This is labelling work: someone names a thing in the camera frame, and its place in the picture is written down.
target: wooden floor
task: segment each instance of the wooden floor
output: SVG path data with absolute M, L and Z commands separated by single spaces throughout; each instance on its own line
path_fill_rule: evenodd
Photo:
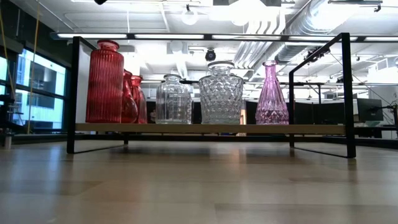
M 285 143 L 130 142 L 75 155 L 65 143 L 14 146 L 0 151 L 0 223 L 398 223 L 398 151 L 357 152 L 347 160 Z

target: white ceiling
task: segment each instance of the white ceiling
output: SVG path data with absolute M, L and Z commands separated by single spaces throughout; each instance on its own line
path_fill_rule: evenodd
M 36 15 L 36 0 L 11 0 L 23 10 Z M 308 0 L 295 0 L 293 8 L 286 10 L 286 21 L 288 21 L 298 9 Z M 184 5 L 165 5 L 165 19 L 162 17 L 162 7 L 157 4 L 104 4 L 98 6 L 95 3 L 72 2 L 71 0 L 40 0 L 44 7 L 40 10 L 40 20 L 59 32 L 127 32 L 127 10 L 129 11 L 130 32 L 173 32 L 173 33 L 242 33 L 244 28 L 234 25 L 231 21 L 211 21 L 209 15 L 223 7 L 211 7 L 212 0 L 200 1 L 200 6 L 191 6 L 198 11 L 198 21 L 189 26 L 182 22 L 181 13 L 185 10 Z M 398 33 L 398 4 L 396 7 L 382 6 L 381 11 L 374 12 L 374 6 L 361 7 L 346 22 L 337 27 L 331 34 L 350 32 L 353 35 L 394 35 Z M 136 54 L 140 58 L 141 74 L 144 78 L 161 77 L 170 73 L 176 67 L 173 55 L 166 54 L 167 42 L 151 41 L 119 41 L 121 45 L 133 45 Z M 211 47 L 216 49 L 217 60 L 232 60 L 239 48 L 239 42 L 189 42 L 188 45 Z M 331 53 L 341 60 L 341 46 L 334 45 Z M 351 53 L 353 57 L 362 55 L 360 61 L 352 60 L 354 72 L 358 75 L 366 75 L 367 67 L 372 63 L 364 60 L 373 55 L 398 54 L 398 44 L 352 44 Z M 195 52 L 186 56 L 188 70 L 206 70 L 207 62 L 205 53 Z M 295 65 L 278 66 L 284 74 L 293 69 Z M 330 75 L 341 71 L 341 65 L 331 56 L 327 55 L 317 63 L 304 67 L 296 75 L 297 79 L 320 77 L 318 82 L 325 82 Z M 243 76 L 247 71 L 236 71 Z

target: wooden shelf board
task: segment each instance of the wooden shelf board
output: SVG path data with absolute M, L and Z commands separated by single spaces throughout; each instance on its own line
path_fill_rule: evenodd
M 141 133 L 269 133 L 345 134 L 342 125 L 239 125 L 239 124 L 99 124 L 77 123 L 76 131 L 119 131 Z

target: pink glass vase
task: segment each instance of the pink glass vase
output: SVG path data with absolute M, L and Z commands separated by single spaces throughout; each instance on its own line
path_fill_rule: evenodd
M 98 46 L 90 59 L 86 122 L 120 123 L 124 59 L 118 43 L 99 40 Z
M 147 120 L 147 102 L 145 100 L 145 95 L 141 90 L 140 84 L 142 81 L 141 76 L 133 75 L 131 77 L 131 93 L 134 101 L 136 102 L 138 109 L 138 119 L 135 123 L 146 124 Z
M 289 112 L 276 78 L 275 61 L 264 62 L 266 79 L 256 111 L 257 124 L 289 124 Z
M 122 123 L 134 123 L 138 119 L 136 102 L 131 93 L 131 72 L 123 73 L 123 96 L 122 96 Z

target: small red vase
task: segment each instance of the small red vase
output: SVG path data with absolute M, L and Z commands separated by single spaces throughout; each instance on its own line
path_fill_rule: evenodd
M 136 102 L 131 94 L 131 72 L 124 71 L 123 74 L 123 96 L 122 96 L 122 123 L 134 123 L 138 118 L 138 110 Z
M 99 40 L 100 49 L 93 50 L 88 77 L 86 122 L 120 123 L 123 90 L 123 56 L 119 44 Z
M 131 77 L 131 93 L 138 109 L 137 124 L 147 124 L 147 102 L 145 100 L 144 92 L 142 92 L 140 84 L 142 81 L 141 76 L 133 75 Z

